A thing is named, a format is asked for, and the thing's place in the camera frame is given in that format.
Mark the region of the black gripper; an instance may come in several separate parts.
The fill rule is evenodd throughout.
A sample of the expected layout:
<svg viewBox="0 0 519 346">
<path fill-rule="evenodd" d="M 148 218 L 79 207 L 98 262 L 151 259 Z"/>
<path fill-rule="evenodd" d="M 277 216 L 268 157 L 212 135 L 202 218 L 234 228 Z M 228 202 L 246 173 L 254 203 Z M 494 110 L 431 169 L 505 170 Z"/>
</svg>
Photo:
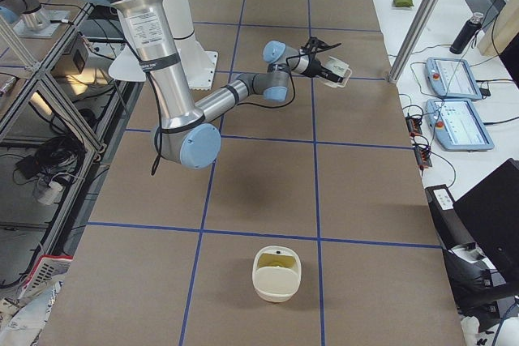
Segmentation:
<svg viewBox="0 0 519 346">
<path fill-rule="evenodd" d="M 340 45 L 341 42 L 329 45 L 317 36 L 310 36 L 307 43 L 302 47 L 302 52 L 304 54 L 318 54 L 335 49 Z M 331 83 L 341 83 L 343 81 L 343 78 L 340 75 L 336 75 L 330 70 L 324 68 L 321 65 L 320 60 L 316 58 L 313 58 L 308 62 L 304 75 L 309 78 L 321 77 Z"/>
</svg>

